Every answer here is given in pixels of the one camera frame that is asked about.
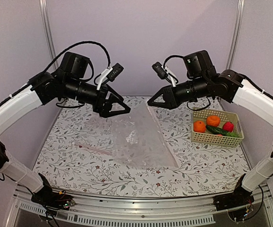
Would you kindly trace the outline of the clear zip top bag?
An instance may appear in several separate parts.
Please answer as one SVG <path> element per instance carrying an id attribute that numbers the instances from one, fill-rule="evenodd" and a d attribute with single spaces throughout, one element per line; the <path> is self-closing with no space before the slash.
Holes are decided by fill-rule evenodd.
<path id="1" fill-rule="evenodd" d="M 178 164 L 163 137 L 153 108 L 146 101 L 134 106 L 130 113 L 110 118 L 93 117 L 90 122 L 98 140 L 107 133 L 110 149 L 96 148 L 90 142 L 83 149 L 113 156 L 123 165 L 136 168 L 177 167 Z"/>

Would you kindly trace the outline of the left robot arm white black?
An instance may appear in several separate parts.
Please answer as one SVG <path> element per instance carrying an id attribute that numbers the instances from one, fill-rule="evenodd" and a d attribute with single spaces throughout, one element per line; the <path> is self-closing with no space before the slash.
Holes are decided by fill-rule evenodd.
<path id="1" fill-rule="evenodd" d="M 103 118 L 129 113 L 130 108 L 124 104 L 123 97 L 106 84 L 106 81 L 113 81 L 124 68 L 119 63 L 107 67 L 100 74 L 98 84 L 92 85 L 83 78 L 88 66 L 92 66 L 89 58 L 66 52 L 56 71 L 44 71 L 32 77 L 0 104 L 0 135 L 23 116 L 55 98 L 73 99 L 80 106 L 90 104 L 93 111 Z M 45 205 L 55 202 L 55 194 L 45 178 L 13 158 L 2 142 L 0 173 L 37 193 L 38 199 Z"/>

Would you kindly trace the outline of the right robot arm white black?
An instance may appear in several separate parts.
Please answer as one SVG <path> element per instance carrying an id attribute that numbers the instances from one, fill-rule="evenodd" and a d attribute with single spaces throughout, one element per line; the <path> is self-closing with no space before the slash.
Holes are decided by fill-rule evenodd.
<path id="1" fill-rule="evenodd" d="M 217 73 L 206 50 L 182 56 L 188 81 L 162 87 L 148 100 L 149 106 L 175 109 L 184 102 L 201 97 L 219 97 L 244 107 L 273 126 L 273 97 L 260 89 L 247 76 L 232 70 Z M 273 175 L 273 151 L 242 176 L 230 195 L 233 206 L 240 206 L 262 182 Z"/>

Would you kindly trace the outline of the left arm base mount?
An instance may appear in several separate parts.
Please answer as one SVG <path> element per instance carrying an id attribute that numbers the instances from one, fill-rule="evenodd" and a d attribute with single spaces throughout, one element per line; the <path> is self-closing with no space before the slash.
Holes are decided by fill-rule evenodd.
<path id="1" fill-rule="evenodd" d="M 32 194 L 32 202 L 55 210 L 69 210 L 70 207 L 75 205 L 73 197 L 67 194 L 65 190 L 54 192 L 44 175 L 39 174 L 39 176 L 43 181 L 43 188 Z"/>

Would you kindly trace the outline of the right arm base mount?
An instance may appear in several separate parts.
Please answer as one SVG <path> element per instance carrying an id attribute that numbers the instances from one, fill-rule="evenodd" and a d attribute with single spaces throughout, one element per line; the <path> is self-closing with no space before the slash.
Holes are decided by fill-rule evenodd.
<path id="1" fill-rule="evenodd" d="M 213 204 L 217 211 L 227 210 L 254 202 L 252 192 L 249 192 L 242 187 L 242 180 L 244 177 L 245 174 L 239 178 L 233 192 L 213 197 Z"/>

